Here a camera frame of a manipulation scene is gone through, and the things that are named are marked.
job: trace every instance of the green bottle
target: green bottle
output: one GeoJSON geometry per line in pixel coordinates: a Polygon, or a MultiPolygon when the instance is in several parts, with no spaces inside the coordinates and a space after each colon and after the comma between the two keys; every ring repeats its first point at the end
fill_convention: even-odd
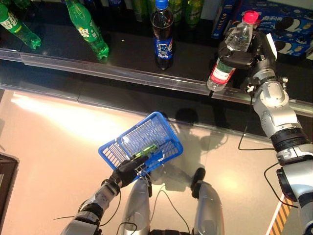
{"type": "Polygon", "coordinates": [[[148,19],[147,0],[133,0],[133,10],[138,22],[145,22],[148,19]]]}
{"type": "Polygon", "coordinates": [[[0,24],[32,49],[40,47],[40,38],[30,31],[8,8],[0,3],[0,24]]]}
{"type": "Polygon", "coordinates": [[[4,5],[8,6],[11,4],[11,0],[0,0],[0,3],[3,3],[4,5]]]}
{"type": "Polygon", "coordinates": [[[182,0],[169,0],[168,3],[174,16],[174,23],[177,25],[181,21],[182,0]]]}
{"type": "Polygon", "coordinates": [[[147,0],[149,18],[156,11],[156,0],[147,0]]]}
{"type": "Polygon", "coordinates": [[[188,0],[185,12],[185,20],[190,28],[197,26],[203,8],[203,0],[188,0]]]}
{"type": "Polygon", "coordinates": [[[30,0],[13,0],[20,9],[27,9],[30,6],[30,0]]]}
{"type": "Polygon", "coordinates": [[[78,0],[66,0],[71,21],[89,43],[91,49],[96,53],[98,59],[109,55],[109,47],[103,41],[99,27],[93,22],[89,11],[78,0]]]}

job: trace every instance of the pink bottle cap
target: pink bottle cap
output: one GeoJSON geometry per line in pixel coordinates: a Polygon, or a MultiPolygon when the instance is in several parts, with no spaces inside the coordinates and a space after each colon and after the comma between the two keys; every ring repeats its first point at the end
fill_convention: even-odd
{"type": "Polygon", "coordinates": [[[246,11],[243,17],[243,21],[249,24],[253,24],[259,17],[259,13],[256,11],[246,11]]]}

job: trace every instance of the silver robot leg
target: silver robot leg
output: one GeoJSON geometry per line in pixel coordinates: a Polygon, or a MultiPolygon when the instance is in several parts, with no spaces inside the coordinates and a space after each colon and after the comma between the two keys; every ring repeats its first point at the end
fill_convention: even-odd
{"type": "Polygon", "coordinates": [[[204,181],[199,190],[199,201],[194,225],[194,235],[224,235],[222,203],[217,192],[204,181]]]}
{"type": "MultiPolygon", "coordinates": [[[[150,229],[149,191],[145,179],[138,179],[132,188],[125,207],[123,221],[137,225],[133,235],[147,235],[150,229]]],[[[135,226],[125,224],[121,227],[120,235],[130,235],[135,226]]]]}

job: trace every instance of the yellow and black stripe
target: yellow and black stripe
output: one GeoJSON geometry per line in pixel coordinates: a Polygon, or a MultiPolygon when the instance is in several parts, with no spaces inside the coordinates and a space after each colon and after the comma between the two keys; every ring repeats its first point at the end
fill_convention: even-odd
{"type": "MultiPolygon", "coordinates": [[[[282,200],[287,204],[292,205],[292,201],[284,197],[282,200]]],[[[287,206],[281,203],[280,209],[276,215],[276,219],[273,223],[273,226],[270,230],[269,235],[280,235],[282,230],[284,229],[285,223],[287,221],[288,215],[290,213],[291,206],[287,206]]]]}

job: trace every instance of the blue bottle cap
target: blue bottle cap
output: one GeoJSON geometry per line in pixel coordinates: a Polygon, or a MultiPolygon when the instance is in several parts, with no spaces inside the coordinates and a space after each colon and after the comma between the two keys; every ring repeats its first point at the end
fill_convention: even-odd
{"type": "Polygon", "coordinates": [[[156,0],[156,8],[164,10],[168,6],[168,0],[156,0]]]}

